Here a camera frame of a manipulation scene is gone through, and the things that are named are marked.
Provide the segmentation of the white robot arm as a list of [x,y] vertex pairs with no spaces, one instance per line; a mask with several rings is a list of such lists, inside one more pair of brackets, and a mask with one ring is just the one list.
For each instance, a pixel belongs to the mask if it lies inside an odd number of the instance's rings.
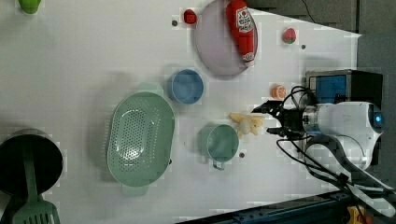
[[304,141],[300,152],[312,176],[344,189],[385,217],[395,215],[395,189],[366,171],[383,133],[376,105],[342,102],[287,109],[280,101],[267,101],[253,111],[280,122],[268,133],[291,143]]

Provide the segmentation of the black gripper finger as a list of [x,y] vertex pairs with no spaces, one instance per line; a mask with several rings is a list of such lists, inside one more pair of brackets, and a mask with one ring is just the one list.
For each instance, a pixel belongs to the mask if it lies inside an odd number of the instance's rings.
[[274,135],[278,135],[278,136],[284,136],[284,130],[282,128],[267,128],[266,131],[269,134],[274,134]]
[[262,105],[255,107],[252,113],[270,114],[272,116],[278,116],[283,112],[283,102],[269,100]]

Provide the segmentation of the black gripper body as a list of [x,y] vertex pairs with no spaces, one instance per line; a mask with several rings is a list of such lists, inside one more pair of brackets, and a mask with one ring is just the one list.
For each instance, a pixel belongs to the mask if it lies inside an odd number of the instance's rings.
[[298,108],[282,108],[279,114],[279,122],[281,123],[279,135],[288,138],[302,137],[305,134],[303,113],[304,111]]

